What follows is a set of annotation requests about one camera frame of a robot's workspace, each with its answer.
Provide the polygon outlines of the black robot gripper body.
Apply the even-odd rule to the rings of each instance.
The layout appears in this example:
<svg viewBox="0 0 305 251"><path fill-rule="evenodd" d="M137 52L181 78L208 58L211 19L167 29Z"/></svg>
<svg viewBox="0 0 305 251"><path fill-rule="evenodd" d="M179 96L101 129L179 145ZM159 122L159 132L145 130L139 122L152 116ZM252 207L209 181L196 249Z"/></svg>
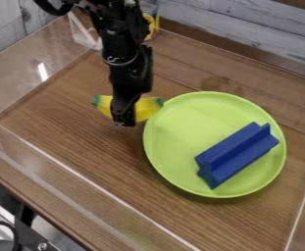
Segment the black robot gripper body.
<svg viewBox="0 0 305 251"><path fill-rule="evenodd" d="M153 91L153 48L105 48L102 60L110 69L112 103L137 103Z"/></svg>

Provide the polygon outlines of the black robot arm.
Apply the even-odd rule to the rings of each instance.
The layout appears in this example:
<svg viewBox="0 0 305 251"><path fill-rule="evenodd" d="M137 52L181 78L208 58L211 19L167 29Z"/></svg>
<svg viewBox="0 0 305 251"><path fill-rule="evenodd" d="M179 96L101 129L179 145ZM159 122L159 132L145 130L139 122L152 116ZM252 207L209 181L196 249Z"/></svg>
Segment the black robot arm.
<svg viewBox="0 0 305 251"><path fill-rule="evenodd" d="M109 67L110 95L96 95L93 105L118 126L134 126L140 120L139 102L153 90L153 48L145 44L151 23L140 0L33 0L53 16L65 16L74 8L90 17L101 38L101 57Z"/></svg>

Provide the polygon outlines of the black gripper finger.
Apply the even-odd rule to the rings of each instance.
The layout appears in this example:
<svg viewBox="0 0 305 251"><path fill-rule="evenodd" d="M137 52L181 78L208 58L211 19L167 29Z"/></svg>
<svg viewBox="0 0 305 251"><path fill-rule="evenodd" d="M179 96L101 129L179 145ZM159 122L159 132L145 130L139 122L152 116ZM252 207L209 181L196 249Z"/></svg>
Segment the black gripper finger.
<svg viewBox="0 0 305 251"><path fill-rule="evenodd" d="M118 126L134 126L137 124L136 105L117 99L110 102L110 113Z"/></svg>

